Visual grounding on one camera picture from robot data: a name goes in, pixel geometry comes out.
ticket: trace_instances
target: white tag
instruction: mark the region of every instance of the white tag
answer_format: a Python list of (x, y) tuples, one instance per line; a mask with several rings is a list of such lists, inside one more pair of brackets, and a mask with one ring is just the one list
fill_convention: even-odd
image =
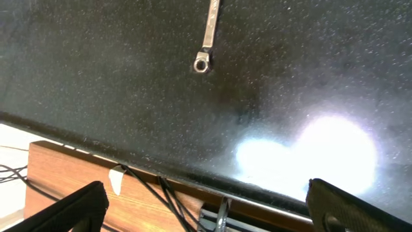
[(126, 170), (123, 170), (121, 165), (118, 165), (109, 171), (111, 188), (118, 196), (120, 195), (120, 190), (122, 189), (123, 174), (125, 172)]

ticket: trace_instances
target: table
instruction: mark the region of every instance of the table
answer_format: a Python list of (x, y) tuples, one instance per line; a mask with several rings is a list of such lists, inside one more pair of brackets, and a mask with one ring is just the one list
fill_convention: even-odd
[(4, 1), (12, 126), (300, 215), (320, 177), (412, 222), (409, 1)]

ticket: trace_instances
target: speckled black surface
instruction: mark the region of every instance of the speckled black surface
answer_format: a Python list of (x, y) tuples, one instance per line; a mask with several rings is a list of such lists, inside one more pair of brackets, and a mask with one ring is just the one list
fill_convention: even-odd
[[(276, 205), (271, 193), (304, 200), (306, 181), (318, 177), (308, 171), (312, 153), (266, 159), (254, 149), (254, 171), (239, 164), (241, 145), (292, 148), (305, 128), (327, 118), (331, 140), (351, 139), (331, 126), (340, 124), (373, 144), (373, 184), (353, 193), (412, 222), (409, 1), (225, 0), (213, 71), (197, 75), (191, 64), (208, 7), (207, 0), (2, 1), (3, 120)], [(324, 159), (314, 148), (314, 159), (325, 160), (334, 178), (362, 176), (352, 164), (361, 163), (363, 145), (348, 146), (360, 153)]]

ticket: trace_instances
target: black tabletop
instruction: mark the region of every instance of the black tabletop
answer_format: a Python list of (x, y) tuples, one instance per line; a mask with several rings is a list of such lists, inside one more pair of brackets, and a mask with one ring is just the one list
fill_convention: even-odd
[(307, 214), (322, 178), (412, 222), (412, 5), (0, 3), (2, 121), (176, 180)]

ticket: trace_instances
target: wooden panel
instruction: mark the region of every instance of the wooden panel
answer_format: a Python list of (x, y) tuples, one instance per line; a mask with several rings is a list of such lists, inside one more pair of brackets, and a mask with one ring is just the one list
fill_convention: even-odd
[[(94, 180), (103, 182), (110, 202), (105, 217), (109, 226), (122, 231), (182, 231), (176, 217), (133, 177), (124, 175), (120, 196), (117, 196), (108, 177), (109, 170), (116, 166), (112, 162), (54, 144), (36, 142), (30, 145), (28, 163), (29, 180), (59, 198)], [(152, 184), (152, 187), (162, 195), (159, 186)], [(177, 195), (197, 218), (203, 202), (183, 193)], [(51, 200), (27, 188), (24, 217), (36, 214), (50, 204), (53, 204)]]

